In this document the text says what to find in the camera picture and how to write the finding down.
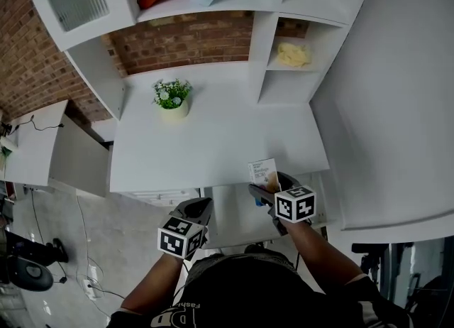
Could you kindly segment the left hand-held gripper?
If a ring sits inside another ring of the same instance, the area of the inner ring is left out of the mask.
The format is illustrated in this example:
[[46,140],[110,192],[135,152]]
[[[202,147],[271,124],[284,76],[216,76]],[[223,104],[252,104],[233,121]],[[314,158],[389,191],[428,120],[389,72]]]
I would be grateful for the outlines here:
[[189,260],[201,248],[214,202],[211,198],[188,199],[166,216],[157,230],[157,248],[171,256]]

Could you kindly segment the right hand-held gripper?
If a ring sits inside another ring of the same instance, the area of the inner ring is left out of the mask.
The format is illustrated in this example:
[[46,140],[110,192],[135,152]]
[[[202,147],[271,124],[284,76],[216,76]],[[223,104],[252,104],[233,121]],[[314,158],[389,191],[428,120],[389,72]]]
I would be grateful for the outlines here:
[[254,184],[248,185],[248,191],[268,208],[267,213],[279,235],[285,236],[288,232],[282,221],[292,224],[307,222],[316,215],[316,193],[286,173],[277,171],[277,179],[281,192],[274,194]]

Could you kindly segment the small blue white box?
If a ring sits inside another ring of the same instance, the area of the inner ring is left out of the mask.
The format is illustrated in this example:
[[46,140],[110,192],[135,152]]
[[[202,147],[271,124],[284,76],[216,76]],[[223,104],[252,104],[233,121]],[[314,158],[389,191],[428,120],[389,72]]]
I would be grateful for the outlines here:
[[[274,158],[268,158],[248,163],[250,173],[250,184],[262,187],[271,193],[280,192],[277,179],[277,168]],[[263,207],[259,201],[255,201],[257,206]]]

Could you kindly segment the wide white desk drawer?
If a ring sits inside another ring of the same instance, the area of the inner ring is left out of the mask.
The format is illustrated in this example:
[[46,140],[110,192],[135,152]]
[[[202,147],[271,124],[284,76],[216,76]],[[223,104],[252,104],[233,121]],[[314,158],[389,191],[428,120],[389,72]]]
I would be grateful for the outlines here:
[[201,191],[214,203],[204,249],[244,246],[281,237],[268,214],[269,208],[256,205],[248,185],[205,187]]

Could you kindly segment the person's left forearm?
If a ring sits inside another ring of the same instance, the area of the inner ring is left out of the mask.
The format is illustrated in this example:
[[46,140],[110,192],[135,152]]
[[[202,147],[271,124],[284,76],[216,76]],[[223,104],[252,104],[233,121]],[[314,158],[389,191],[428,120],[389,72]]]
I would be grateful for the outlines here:
[[162,254],[125,298],[121,308],[140,315],[151,315],[169,307],[173,302],[183,262],[180,258]]

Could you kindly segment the person's right forearm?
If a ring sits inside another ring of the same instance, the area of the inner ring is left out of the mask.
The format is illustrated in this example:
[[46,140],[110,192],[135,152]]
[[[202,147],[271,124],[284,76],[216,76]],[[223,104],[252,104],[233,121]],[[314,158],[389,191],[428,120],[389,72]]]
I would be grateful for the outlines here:
[[280,221],[291,236],[310,274],[325,293],[338,292],[348,283],[365,277],[357,264],[329,244],[306,222]]

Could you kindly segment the small white side drawer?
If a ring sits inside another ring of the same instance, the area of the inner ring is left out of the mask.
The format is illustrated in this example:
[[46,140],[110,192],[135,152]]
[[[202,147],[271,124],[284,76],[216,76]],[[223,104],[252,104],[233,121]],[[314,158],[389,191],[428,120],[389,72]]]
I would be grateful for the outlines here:
[[188,199],[199,198],[200,191],[199,188],[189,188],[183,190],[122,192],[122,195],[156,207],[176,207]]

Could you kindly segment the white desk with hutch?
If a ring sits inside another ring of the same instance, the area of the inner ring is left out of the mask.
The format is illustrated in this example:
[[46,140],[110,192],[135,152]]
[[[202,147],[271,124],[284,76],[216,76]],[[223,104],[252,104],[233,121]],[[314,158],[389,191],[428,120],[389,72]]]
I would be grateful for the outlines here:
[[[114,59],[92,38],[63,53],[117,121],[110,186],[113,192],[217,187],[247,183],[248,163],[274,158],[278,168],[298,175],[328,168],[309,101],[328,72],[364,0],[159,0],[141,10],[134,26],[170,16],[251,12],[246,60],[230,48],[227,61],[184,63],[155,54],[132,60],[120,76]],[[290,67],[277,59],[282,43],[306,45],[311,64]],[[162,119],[153,85],[188,81],[189,113]]]

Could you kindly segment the person's black shirt torso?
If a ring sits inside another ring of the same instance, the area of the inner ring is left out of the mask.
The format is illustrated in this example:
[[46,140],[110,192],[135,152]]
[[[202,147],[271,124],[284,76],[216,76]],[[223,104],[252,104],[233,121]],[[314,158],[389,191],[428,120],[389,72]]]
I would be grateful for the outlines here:
[[366,275],[323,294],[286,258],[239,255],[197,261],[178,302],[143,314],[121,309],[107,328],[414,328],[414,323]]

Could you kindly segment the potted plant in cream pot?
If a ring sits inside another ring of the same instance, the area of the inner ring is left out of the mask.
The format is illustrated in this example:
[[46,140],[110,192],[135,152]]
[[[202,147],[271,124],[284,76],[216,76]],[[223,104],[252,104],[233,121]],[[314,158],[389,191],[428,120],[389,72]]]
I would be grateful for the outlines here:
[[192,92],[192,86],[188,81],[175,79],[164,82],[158,80],[154,85],[155,92],[153,102],[160,108],[162,119],[168,122],[184,119],[189,113],[187,98]]

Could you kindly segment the white power strip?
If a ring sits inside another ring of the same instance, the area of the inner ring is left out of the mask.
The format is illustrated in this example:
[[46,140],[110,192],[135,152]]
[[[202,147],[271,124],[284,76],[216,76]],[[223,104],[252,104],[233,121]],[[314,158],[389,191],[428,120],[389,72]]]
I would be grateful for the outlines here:
[[90,279],[83,279],[82,286],[84,293],[90,300],[97,300],[102,297],[101,291],[92,284]]

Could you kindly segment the yellow cloth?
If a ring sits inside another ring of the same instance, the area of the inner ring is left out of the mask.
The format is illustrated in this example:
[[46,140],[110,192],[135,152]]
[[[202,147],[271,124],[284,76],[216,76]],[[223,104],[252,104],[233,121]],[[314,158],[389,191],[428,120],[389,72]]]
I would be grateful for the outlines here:
[[286,66],[303,67],[311,64],[311,51],[306,45],[282,42],[277,46],[277,59]]

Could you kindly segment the black-framed glass door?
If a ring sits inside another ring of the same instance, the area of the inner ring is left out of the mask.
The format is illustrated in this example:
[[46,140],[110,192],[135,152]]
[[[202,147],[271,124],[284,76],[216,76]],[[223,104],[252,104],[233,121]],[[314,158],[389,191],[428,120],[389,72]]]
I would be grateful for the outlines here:
[[390,247],[393,303],[414,328],[454,328],[454,236]]

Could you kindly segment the small white side table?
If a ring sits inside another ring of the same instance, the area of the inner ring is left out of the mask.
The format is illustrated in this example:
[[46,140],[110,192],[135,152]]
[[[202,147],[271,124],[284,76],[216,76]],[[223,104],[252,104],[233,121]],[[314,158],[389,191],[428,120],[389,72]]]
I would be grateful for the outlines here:
[[67,100],[13,120],[7,136],[18,149],[0,180],[71,194],[106,195],[109,152],[66,114]]

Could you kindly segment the small artificial flower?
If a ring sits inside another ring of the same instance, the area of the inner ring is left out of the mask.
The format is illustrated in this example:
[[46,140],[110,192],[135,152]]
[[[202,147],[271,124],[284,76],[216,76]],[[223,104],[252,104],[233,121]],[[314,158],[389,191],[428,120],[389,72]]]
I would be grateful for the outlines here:
[[17,149],[16,143],[6,136],[0,136],[0,170],[5,171],[7,158]]

